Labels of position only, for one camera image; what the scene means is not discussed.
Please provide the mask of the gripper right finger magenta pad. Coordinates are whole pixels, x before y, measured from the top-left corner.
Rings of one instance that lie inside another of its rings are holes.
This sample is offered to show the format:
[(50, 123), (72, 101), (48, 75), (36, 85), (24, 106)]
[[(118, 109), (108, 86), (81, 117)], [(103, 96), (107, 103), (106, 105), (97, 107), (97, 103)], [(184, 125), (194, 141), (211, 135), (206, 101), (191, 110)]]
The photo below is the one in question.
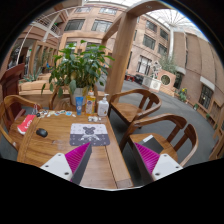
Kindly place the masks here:
[(133, 154), (144, 182), (154, 182), (182, 169), (168, 154), (158, 154), (138, 143), (134, 144)]

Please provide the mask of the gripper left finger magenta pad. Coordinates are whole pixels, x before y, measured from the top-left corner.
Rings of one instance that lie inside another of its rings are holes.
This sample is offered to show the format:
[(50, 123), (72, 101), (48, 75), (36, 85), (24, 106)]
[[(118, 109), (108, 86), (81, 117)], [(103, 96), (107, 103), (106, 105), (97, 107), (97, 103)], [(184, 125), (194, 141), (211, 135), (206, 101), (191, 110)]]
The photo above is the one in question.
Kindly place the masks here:
[(91, 143), (88, 142), (66, 154), (55, 154), (41, 166), (41, 169), (79, 185), (91, 153), (92, 146)]

